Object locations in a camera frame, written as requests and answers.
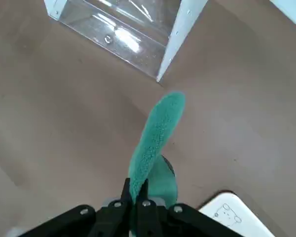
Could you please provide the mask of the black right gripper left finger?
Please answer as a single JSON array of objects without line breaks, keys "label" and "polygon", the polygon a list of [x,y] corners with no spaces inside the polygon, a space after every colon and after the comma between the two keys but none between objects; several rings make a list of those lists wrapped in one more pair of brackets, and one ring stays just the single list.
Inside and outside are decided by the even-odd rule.
[{"label": "black right gripper left finger", "polygon": [[132,199],[130,178],[125,179],[119,199],[95,210],[78,205],[21,234],[22,237],[122,237],[128,235],[126,224]]}]

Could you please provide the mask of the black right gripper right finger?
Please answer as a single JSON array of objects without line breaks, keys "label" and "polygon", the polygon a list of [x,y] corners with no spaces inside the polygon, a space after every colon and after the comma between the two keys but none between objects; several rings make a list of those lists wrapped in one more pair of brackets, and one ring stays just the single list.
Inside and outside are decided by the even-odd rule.
[{"label": "black right gripper right finger", "polygon": [[237,232],[184,203],[169,208],[148,199],[148,180],[135,205],[137,237],[238,237]]}]

